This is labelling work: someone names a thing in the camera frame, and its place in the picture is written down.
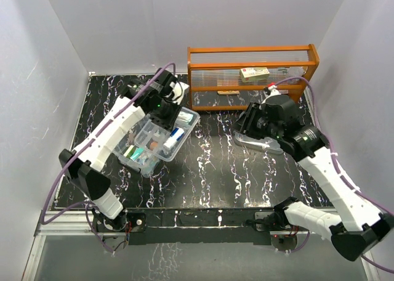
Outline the white green sachet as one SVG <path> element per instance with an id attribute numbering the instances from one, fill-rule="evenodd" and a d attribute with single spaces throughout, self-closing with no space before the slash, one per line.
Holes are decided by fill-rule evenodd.
<path id="1" fill-rule="evenodd" d="M 177 120 L 189 124 L 193 120 L 194 114 L 181 111 L 177 117 Z"/>

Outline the white blue cylinder bottle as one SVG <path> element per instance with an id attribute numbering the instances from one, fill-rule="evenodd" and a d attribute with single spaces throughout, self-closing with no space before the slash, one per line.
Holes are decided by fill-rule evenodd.
<path id="1" fill-rule="evenodd" d="M 166 150 L 170 150 L 178 142 L 178 140 L 184 135 L 185 131 L 182 128 L 175 128 L 168 139 L 163 143 L 163 147 Z"/>

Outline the clear kit lid black handle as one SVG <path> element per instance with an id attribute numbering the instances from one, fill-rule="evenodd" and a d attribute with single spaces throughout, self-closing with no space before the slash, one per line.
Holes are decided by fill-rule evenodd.
<path id="1" fill-rule="evenodd" d="M 268 152 L 272 154 L 282 155 L 284 152 L 279 143 L 271 137 L 263 139 L 253 139 L 238 132 L 234 133 L 235 144 L 246 147 L 247 149 L 258 152 Z"/>

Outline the clear plastic tray insert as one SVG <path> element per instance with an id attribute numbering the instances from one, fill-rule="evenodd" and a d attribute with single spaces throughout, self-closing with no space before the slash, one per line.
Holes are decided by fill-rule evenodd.
<path id="1" fill-rule="evenodd" d="M 200 119 L 193 110 L 182 107 L 173 130 L 166 130 L 150 119 L 134 139 L 134 144 L 162 161 L 172 161 Z"/>

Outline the brown medicine bottle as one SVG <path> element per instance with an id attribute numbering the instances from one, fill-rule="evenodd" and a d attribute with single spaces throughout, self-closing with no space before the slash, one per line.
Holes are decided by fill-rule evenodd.
<path id="1" fill-rule="evenodd" d="M 158 143 L 157 143 L 156 141 L 152 141 L 152 142 L 149 144 L 149 149 L 150 149 L 150 150 L 154 150 L 157 146 L 158 146 Z"/>

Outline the clear plastic medicine kit box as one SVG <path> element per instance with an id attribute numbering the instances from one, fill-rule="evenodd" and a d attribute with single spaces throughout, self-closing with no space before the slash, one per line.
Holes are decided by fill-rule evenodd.
<path id="1" fill-rule="evenodd" d="M 134 139 L 142 130 L 146 121 L 139 121 L 128 130 L 127 134 L 117 144 L 113 153 L 118 162 L 143 177 L 151 177 L 161 160 L 141 147 L 134 144 Z"/>

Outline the teal tape packet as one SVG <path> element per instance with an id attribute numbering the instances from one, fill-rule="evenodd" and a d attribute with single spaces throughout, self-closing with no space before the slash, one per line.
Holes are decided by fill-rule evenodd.
<path id="1" fill-rule="evenodd" d="M 152 154 L 150 152 L 147 152 L 142 148 L 135 147 L 135 151 L 129 159 L 135 162 L 136 164 L 143 166 L 148 163 L 151 156 Z"/>

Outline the small green medicine box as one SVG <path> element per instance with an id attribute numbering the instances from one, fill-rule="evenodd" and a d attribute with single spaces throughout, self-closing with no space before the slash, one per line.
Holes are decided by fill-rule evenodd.
<path id="1" fill-rule="evenodd" d="M 131 145 L 131 146 L 124 152 L 123 155 L 124 155 L 126 158 L 130 158 L 130 157 L 133 155 L 134 151 L 135 151 L 135 145 Z"/>

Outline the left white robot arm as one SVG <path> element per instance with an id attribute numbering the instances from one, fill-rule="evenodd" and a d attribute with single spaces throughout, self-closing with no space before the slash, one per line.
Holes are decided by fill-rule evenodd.
<path id="1" fill-rule="evenodd" d="M 110 179 L 102 174 L 107 159 L 129 130 L 145 117 L 172 130 L 188 88 L 167 70 L 157 71 L 147 82 L 131 81 L 89 136 L 73 150 L 60 153 L 61 174 L 97 207 L 112 230 L 124 229 L 127 216 L 110 188 Z"/>

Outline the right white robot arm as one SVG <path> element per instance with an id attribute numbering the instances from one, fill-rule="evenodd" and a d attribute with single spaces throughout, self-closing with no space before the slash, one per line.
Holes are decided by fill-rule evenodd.
<path id="1" fill-rule="evenodd" d="M 337 252 L 355 261 L 393 230 L 393 215 L 384 213 L 352 191 L 336 172 L 327 137 L 305 124 L 297 104 L 287 95 L 251 103 L 233 125 L 235 132 L 253 139 L 270 137 L 318 183 L 336 214 L 312 208 L 295 197 L 275 205 L 274 212 L 253 225 L 283 230 L 303 227 L 328 239 Z"/>

